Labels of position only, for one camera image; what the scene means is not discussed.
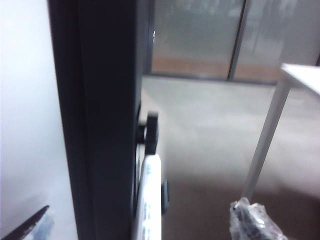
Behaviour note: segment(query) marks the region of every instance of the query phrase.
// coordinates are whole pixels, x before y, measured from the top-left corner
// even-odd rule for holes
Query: frosted glass wall
[[[155,0],[153,73],[226,78],[243,0]]]
[[[236,79],[275,81],[281,63],[315,65],[320,53],[319,0],[252,0]]]

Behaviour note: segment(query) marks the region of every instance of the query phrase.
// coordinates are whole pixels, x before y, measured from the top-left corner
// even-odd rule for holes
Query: plastic bag
[[[267,215],[263,205],[250,205],[247,198],[231,203],[230,233],[232,240],[288,240]]]

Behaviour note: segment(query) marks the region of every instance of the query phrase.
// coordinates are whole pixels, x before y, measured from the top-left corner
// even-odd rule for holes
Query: white panel
[[[77,239],[46,0],[2,0],[1,237],[49,204]]]

